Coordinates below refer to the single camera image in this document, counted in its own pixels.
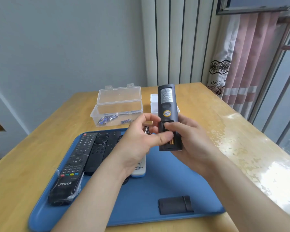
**white label sticker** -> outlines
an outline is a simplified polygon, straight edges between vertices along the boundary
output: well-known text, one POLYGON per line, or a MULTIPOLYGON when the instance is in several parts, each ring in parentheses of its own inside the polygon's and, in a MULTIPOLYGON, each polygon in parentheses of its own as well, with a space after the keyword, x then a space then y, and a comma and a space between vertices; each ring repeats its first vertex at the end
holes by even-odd
POLYGON ((173 102, 173 94, 172 89, 166 88, 160 90, 161 94, 161 103, 172 103, 173 102))

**gold round sticker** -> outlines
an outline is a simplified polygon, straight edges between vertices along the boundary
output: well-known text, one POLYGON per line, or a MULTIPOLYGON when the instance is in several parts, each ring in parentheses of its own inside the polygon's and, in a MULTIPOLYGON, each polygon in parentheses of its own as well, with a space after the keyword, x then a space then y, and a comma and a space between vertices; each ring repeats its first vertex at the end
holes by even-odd
POLYGON ((163 112, 163 115, 166 116, 166 117, 169 117, 169 116, 171 115, 171 111, 169 111, 169 110, 165 110, 165 111, 163 112))

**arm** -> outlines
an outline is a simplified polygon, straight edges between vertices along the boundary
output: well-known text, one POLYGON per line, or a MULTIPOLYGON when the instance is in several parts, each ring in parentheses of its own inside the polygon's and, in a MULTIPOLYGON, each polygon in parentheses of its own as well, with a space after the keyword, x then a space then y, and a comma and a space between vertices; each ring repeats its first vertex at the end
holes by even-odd
POLYGON ((149 130, 158 133, 160 118, 157 116, 142 114, 133 121, 52 232, 105 230, 124 179, 133 172, 151 147, 165 144, 173 138, 170 131, 157 135, 145 134, 145 121, 153 121, 149 130))
POLYGON ((213 144, 197 122, 182 115, 165 127, 182 135, 183 150, 173 154, 212 187, 240 232, 290 232, 290 216, 252 183, 213 144))

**wooden table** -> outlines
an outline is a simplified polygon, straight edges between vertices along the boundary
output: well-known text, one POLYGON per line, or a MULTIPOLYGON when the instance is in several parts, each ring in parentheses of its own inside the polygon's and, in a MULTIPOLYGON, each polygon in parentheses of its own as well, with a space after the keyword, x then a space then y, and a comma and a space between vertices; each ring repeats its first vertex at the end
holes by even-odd
MULTIPOLYGON (((150 94, 142 88, 144 112, 150 94)), ((0 232, 28 231, 31 210, 74 138, 97 128, 89 117, 98 92, 74 94, 0 161, 0 232)), ((290 156, 201 83, 176 86, 181 113, 208 135, 267 196, 290 214, 290 156)), ((112 129, 125 126, 112 126, 112 129)), ((106 231, 237 231, 227 213, 203 218, 108 227, 106 231)))

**blue tray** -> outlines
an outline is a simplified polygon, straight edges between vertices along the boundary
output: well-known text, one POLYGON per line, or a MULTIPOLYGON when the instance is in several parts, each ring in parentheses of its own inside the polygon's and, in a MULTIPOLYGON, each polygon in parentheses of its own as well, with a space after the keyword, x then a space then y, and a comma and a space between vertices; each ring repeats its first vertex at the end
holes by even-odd
MULTIPOLYGON (((78 143, 79 135, 60 163, 61 171, 78 143)), ((83 189, 89 176, 84 176, 83 189)), ((29 217, 29 229, 36 232, 50 231, 62 217, 67 206, 53 207, 47 204, 48 193, 57 179, 54 174, 29 217)), ((195 218, 225 212, 217 196, 199 174, 181 163, 170 152, 150 149, 146 156, 146 174, 142 178, 130 178, 120 189, 108 226, 195 218), (158 199, 189 195, 194 213, 160 215, 158 199)))

